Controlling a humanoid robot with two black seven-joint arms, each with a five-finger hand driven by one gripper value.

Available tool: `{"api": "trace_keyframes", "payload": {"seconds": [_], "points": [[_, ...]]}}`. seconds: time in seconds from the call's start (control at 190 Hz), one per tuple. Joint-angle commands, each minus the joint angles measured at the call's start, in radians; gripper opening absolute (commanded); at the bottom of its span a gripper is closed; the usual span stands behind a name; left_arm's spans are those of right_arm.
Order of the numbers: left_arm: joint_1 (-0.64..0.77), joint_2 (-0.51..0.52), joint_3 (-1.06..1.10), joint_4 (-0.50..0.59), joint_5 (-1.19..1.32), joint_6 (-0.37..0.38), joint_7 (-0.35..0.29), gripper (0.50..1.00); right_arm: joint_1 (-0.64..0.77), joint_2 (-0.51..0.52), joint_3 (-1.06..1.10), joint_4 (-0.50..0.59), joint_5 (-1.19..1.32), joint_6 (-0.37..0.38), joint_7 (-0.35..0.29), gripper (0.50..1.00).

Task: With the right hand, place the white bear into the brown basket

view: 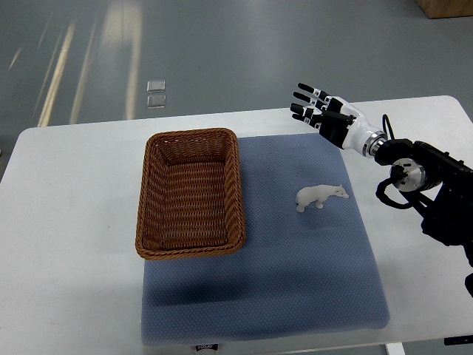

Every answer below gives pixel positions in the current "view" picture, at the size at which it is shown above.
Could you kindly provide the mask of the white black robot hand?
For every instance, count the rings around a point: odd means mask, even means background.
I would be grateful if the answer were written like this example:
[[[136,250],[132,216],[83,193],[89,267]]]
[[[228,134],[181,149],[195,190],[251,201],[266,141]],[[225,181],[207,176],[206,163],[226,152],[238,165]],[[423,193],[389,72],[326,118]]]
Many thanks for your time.
[[[352,149],[371,158],[387,141],[387,133],[371,125],[365,114],[343,98],[327,94],[324,90],[299,83],[292,103],[292,117],[314,129],[320,136],[339,149]]]

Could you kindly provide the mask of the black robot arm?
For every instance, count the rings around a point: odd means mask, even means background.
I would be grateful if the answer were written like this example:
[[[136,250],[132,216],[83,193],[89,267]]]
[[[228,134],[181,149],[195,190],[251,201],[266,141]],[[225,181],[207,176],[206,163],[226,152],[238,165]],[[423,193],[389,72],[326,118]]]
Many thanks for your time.
[[[374,159],[391,167],[376,197],[395,209],[414,208],[424,234],[445,246],[462,246],[472,263],[472,169],[448,152],[407,139],[382,143]]]

